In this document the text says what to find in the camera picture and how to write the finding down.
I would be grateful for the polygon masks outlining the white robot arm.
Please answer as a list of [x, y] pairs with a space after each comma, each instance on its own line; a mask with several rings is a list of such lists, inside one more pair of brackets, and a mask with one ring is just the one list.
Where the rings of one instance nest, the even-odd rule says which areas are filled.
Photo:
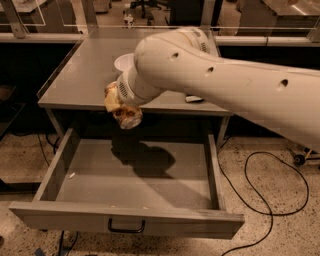
[[197, 28], [142, 39], [134, 64], [105, 89], [109, 112], [141, 106], [164, 91], [198, 96], [316, 152], [320, 151], [317, 70], [212, 55]]

